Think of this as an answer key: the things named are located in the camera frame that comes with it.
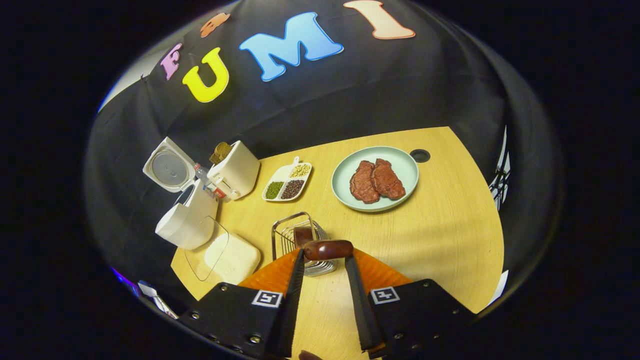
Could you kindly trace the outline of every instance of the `plate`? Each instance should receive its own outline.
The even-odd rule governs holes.
[[[309,171],[304,176],[291,177],[293,170],[298,165],[308,165]],[[311,174],[312,169],[313,169],[313,166],[311,166],[310,163],[300,163],[300,157],[296,156],[293,159],[293,164],[280,167],[278,170],[276,170],[273,173],[273,175],[271,176],[271,179],[269,179],[269,182],[267,183],[267,185],[264,187],[264,190],[262,191],[262,199],[266,201],[292,201],[297,199],[300,196],[300,194],[302,194],[302,190],[305,189],[305,186],[307,185],[307,181],[309,179],[309,175]],[[290,181],[294,181],[294,180],[302,180],[303,181],[302,187],[294,197],[291,197],[289,199],[282,199],[282,193],[284,193],[284,190],[287,188],[287,185],[289,184]],[[267,190],[269,189],[269,185],[271,185],[271,183],[274,183],[274,182],[282,182],[283,185],[280,188],[278,195],[274,199],[267,199]]]
[[[402,181],[406,195],[397,200],[381,196],[378,202],[365,204],[351,194],[349,181],[362,160],[376,163],[378,158],[391,163],[391,169]],[[338,164],[331,178],[331,189],[341,203],[352,209],[366,212],[383,211],[402,204],[414,191],[415,185],[418,183],[418,176],[418,164],[406,152],[389,146],[366,147],[347,156]]]

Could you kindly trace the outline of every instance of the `sausage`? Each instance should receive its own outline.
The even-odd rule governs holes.
[[[353,244],[347,240],[312,241],[304,244],[302,250],[309,260],[331,260],[352,255]]]

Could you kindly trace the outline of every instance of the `light green plate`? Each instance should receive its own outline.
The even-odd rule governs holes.
[[[362,160],[376,163],[377,158],[391,162],[391,169],[396,173],[398,179],[402,181],[406,195],[397,200],[381,196],[378,202],[365,204],[353,197],[349,189],[349,181]],[[338,164],[338,167],[333,171],[331,188],[338,200],[352,209],[367,212],[383,211],[398,206],[405,201],[415,189],[415,185],[418,183],[418,176],[418,164],[406,152],[389,146],[366,147],[347,156]]]

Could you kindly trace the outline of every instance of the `open lid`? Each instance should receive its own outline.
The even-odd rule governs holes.
[[[195,162],[167,136],[149,156],[142,172],[165,190],[177,193],[193,184],[194,166]]]

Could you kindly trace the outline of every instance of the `plastic bottle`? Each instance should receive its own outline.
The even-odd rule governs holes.
[[[209,169],[201,166],[199,163],[196,163],[194,168],[196,169],[196,177],[199,178],[203,184],[202,190],[206,191],[212,197],[217,197],[222,201],[227,202],[228,200],[230,200],[227,194],[223,193],[222,190],[213,185],[213,182],[209,180],[209,178],[207,177]]]

